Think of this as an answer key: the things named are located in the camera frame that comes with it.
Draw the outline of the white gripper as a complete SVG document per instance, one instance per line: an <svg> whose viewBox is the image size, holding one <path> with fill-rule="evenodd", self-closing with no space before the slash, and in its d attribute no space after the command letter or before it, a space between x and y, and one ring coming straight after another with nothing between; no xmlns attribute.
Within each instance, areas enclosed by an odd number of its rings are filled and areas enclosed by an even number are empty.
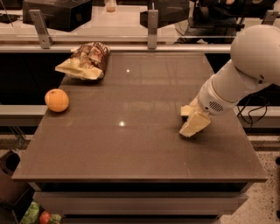
<svg viewBox="0 0 280 224"><path fill-rule="evenodd" d="M203 130L211 122L208 115L196 111L200 107L213 116L221 116L232 109L236 103L224 101L218 96L212 84L212 78L208 79L201 87L198 98L195 97L188 105L180 108L181 116L188 116L179 133L184 137L191 137Z"/></svg>

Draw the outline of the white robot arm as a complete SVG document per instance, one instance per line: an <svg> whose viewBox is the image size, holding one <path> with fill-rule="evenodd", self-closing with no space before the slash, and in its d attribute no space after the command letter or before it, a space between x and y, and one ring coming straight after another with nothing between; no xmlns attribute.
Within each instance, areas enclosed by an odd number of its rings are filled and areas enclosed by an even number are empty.
<svg viewBox="0 0 280 224"><path fill-rule="evenodd" d="M183 106L186 118L179 133L191 137L235 107L247 95L280 85L280 29L259 24L240 31L230 47L230 60Z"/></svg>

